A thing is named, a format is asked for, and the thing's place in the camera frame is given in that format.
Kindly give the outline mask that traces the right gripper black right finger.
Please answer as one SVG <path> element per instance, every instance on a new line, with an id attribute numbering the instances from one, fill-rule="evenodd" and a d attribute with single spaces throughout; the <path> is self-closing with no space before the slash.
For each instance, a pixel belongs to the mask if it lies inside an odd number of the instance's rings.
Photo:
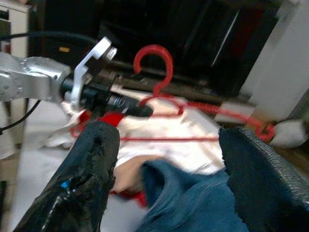
<path id="1" fill-rule="evenodd" d="M 236 212 L 251 232 L 307 232 L 309 186 L 272 147 L 242 127 L 219 130 Z"/>

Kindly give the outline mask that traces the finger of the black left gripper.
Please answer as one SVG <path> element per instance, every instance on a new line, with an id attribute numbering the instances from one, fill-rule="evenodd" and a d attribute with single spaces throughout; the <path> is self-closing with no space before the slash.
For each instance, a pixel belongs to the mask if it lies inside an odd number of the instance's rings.
<path id="1" fill-rule="evenodd" d="M 102 108 L 95 108 L 90 116 L 90 122 L 95 122 L 98 120 L 98 118 L 100 118 L 102 115 Z"/>
<path id="2" fill-rule="evenodd" d="M 131 97 L 123 97 L 123 114 L 127 116 L 150 117 L 153 114 L 153 109 L 140 101 Z"/>

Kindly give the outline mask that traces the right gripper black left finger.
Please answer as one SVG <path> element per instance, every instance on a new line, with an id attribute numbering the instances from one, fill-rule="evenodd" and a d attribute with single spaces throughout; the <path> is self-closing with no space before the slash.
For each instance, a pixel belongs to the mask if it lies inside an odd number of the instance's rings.
<path id="1" fill-rule="evenodd" d="M 88 124 L 14 231 L 98 232 L 115 182 L 119 145 L 116 127 Z"/>

